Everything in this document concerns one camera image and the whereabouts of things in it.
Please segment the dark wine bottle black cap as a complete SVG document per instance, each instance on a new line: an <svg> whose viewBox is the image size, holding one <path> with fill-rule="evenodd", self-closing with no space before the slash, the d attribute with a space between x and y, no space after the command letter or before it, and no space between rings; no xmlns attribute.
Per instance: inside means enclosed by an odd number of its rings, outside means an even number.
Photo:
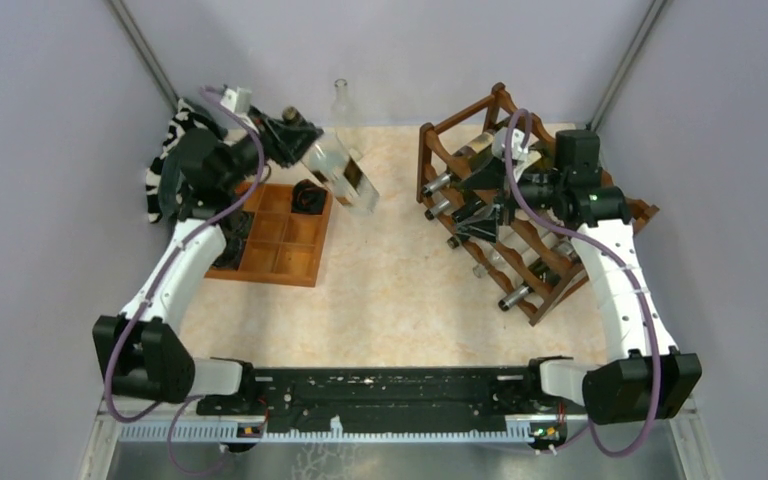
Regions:
<svg viewBox="0 0 768 480"><path fill-rule="evenodd" d="M441 214L450 212L453 221L460 222L477 213L484 205L485 202L477 196L467 196L464 204L458 208L454 208L454 203L452 201L443 199L428 208L424 212L424 217L427 220L434 220Z"/></svg>

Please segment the brown wooden wine rack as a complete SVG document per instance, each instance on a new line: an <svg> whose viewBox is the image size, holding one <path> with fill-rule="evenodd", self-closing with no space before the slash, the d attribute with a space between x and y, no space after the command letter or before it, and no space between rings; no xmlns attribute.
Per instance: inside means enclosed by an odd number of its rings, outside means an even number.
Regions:
<svg viewBox="0 0 768 480"><path fill-rule="evenodd" d="M419 130L416 199L483 274L502 289L498 307L532 326L587 281L569 231L619 218L634 233L657 206L625 196L601 165L588 129L548 132L534 114L517 122L513 171L504 165L505 127L516 105L503 83L465 109Z"/></svg>

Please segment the clear square spirit bottle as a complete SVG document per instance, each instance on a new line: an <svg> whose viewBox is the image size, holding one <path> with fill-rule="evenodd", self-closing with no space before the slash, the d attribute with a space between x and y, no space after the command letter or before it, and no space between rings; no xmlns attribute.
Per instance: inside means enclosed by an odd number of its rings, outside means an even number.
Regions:
<svg viewBox="0 0 768 480"><path fill-rule="evenodd" d="M282 111L282 119L306 118L294 106L288 106ZM352 214L374 212L379 192L334 133L324 131L300 163Z"/></svg>

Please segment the dark green wine bottle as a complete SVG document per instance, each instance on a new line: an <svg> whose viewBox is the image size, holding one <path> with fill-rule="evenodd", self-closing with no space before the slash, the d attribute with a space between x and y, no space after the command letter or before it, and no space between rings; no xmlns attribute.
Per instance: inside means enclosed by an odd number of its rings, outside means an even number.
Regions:
<svg viewBox="0 0 768 480"><path fill-rule="evenodd" d="M455 153L450 153L441 143L439 135L433 134L429 149L444 161L445 170L419 188L422 197L431 197L434 193L445 188L453 187L464 176L469 176L481 166L487 155L491 154L491 146L497 130L488 129L474 137Z"/></svg>

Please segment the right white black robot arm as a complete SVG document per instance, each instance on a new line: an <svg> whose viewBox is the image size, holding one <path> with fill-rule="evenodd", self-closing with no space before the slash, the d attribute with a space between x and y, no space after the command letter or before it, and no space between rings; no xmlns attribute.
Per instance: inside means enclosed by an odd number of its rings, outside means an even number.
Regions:
<svg viewBox="0 0 768 480"><path fill-rule="evenodd" d="M548 412L563 398L597 425L673 418L701 379L700 359L681 352L658 314L637 257L631 207L619 187L603 181L599 137L563 130L555 140L552 165L538 171L541 152L522 130L503 127L489 159L465 181L472 190L500 191L485 222L489 234L521 211L568 240L603 322L606 363L539 360L537 375L523 385L524 401Z"/></svg>

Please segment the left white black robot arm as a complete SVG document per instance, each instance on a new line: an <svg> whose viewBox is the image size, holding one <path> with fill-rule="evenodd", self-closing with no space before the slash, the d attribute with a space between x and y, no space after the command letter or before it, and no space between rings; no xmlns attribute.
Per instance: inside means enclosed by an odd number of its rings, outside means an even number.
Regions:
<svg viewBox="0 0 768 480"><path fill-rule="evenodd" d="M158 405L220 396L237 414L258 404L260 388L244 377L243 362L195 358L178 329L205 275L241 240L243 205L257 185L240 185L268 162L300 163L325 133L300 114L275 118L252 107L238 119L245 134L228 144L220 127L192 111L166 147L157 194L170 196L158 207L171 239L135 296L92 329L109 412L118 397Z"/></svg>

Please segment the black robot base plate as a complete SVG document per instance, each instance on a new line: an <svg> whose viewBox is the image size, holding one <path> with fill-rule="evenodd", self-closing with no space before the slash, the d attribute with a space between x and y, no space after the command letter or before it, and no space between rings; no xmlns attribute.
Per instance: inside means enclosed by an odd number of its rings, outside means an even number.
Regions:
<svg viewBox="0 0 768 480"><path fill-rule="evenodd" d="M543 394L536 375L514 367L260 368L246 366L237 392L198 402L202 416L267 415L276 434L324 433L337 418L347 434L501 433L515 415L558 419L583 413Z"/></svg>

